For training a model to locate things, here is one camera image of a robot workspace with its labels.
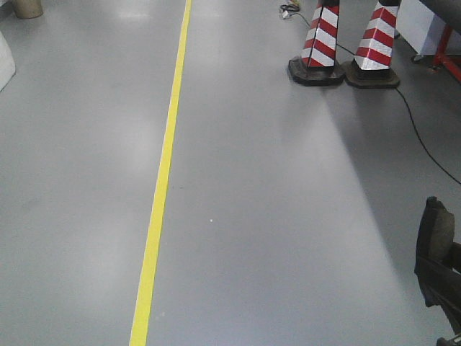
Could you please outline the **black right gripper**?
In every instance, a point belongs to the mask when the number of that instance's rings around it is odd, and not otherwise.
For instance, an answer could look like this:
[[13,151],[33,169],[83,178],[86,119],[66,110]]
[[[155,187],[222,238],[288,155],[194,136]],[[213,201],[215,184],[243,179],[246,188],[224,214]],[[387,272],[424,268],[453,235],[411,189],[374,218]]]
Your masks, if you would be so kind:
[[456,242],[452,243],[444,263],[415,257],[414,273],[426,306],[440,306],[456,334],[451,339],[440,337],[436,346],[461,346],[460,268],[461,248]]

